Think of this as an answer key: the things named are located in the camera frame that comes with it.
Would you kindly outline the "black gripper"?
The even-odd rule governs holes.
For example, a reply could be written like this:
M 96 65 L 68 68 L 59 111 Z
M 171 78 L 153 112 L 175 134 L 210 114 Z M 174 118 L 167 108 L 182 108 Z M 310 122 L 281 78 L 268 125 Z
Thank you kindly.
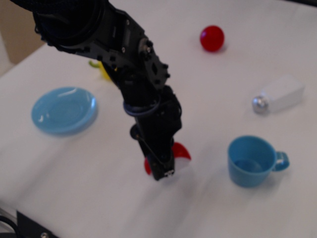
M 175 172 L 173 136 L 182 127 L 181 106 L 171 87 L 164 86 L 147 108 L 123 103 L 125 112 L 135 119 L 130 135 L 147 156 L 147 170 L 156 181 Z

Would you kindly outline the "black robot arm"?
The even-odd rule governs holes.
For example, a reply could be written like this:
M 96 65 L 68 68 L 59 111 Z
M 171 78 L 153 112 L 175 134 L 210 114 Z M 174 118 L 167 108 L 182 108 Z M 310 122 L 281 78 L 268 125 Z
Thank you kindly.
M 168 65 L 156 55 L 143 28 L 107 0 L 18 0 L 32 12 L 35 30 L 49 46 L 98 60 L 119 88 L 125 112 L 135 119 L 139 142 L 156 180 L 175 171 L 174 135 L 181 105 L 166 84 Z

